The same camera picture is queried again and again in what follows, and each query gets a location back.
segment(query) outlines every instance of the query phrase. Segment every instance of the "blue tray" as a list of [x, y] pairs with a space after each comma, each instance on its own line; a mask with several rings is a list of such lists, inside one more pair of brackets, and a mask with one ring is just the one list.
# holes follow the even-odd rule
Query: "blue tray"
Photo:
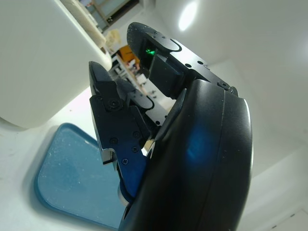
[[117, 230], [125, 210], [118, 185], [113, 165], [102, 164], [96, 140], [73, 124], [62, 124], [34, 188], [46, 207]]

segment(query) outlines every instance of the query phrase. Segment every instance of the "white wall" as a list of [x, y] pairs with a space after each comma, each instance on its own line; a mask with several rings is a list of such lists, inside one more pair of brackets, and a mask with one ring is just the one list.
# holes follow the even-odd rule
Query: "white wall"
[[303, 145], [252, 179], [238, 231], [268, 231], [304, 208], [308, 199], [308, 155]]
[[278, 224], [273, 231], [307, 231], [308, 230], [308, 214], [300, 210], [292, 217]]

